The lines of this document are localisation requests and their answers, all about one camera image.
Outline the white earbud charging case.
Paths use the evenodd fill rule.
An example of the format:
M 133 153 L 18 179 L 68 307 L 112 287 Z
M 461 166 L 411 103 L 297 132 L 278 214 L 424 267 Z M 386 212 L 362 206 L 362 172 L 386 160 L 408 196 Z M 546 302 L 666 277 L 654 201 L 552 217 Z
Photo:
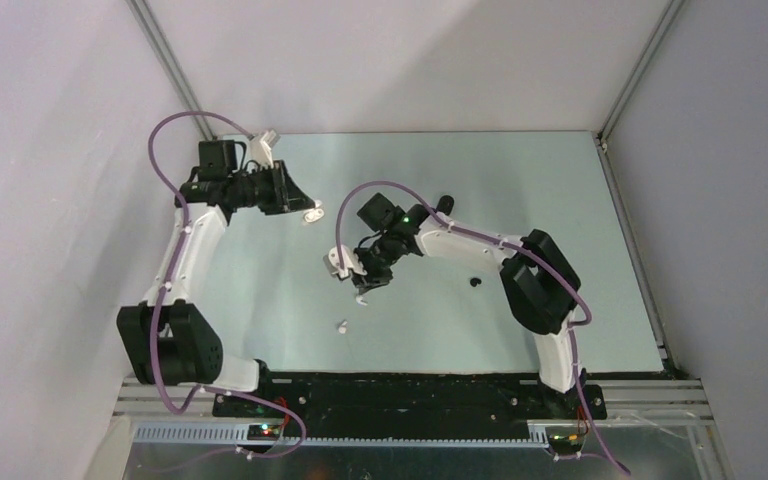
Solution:
M 308 209 L 303 213 L 302 222 L 304 225 L 312 225 L 319 222 L 325 215 L 322 207 Z

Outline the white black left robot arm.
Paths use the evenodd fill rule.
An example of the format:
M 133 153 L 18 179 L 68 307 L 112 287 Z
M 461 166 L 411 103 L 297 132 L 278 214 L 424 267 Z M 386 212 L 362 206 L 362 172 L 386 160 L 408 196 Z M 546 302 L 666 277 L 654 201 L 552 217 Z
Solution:
M 151 286 L 136 305 L 122 307 L 117 329 L 137 380 L 167 386 L 201 384 L 238 391 L 237 402 L 252 416 L 264 416 L 276 403 L 275 388 L 261 379 L 260 366 L 225 351 L 219 325 L 205 318 L 196 302 L 231 217 L 256 208 L 267 216 L 299 212 L 305 225 L 324 210 L 292 180 L 286 164 L 274 158 L 277 142 L 268 130 L 248 142 L 202 141 L 199 163 L 173 190 L 173 233 Z

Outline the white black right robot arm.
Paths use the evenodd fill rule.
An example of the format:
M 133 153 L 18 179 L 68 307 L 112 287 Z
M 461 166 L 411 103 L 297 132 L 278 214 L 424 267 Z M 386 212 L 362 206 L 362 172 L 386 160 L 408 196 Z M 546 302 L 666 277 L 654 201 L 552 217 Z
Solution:
M 351 280 L 364 295 L 388 285 L 393 266 L 409 255 L 498 275 L 513 318 L 534 337 L 543 408 L 556 418 L 570 416 L 582 403 L 570 342 L 581 286 L 577 273 L 546 232 L 515 237 L 473 231 L 451 218 L 453 206 L 453 198 L 444 195 L 434 209 L 418 203 L 403 210 L 373 195 L 357 213 L 372 230 L 372 243 L 334 247 L 328 260 L 335 277 Z

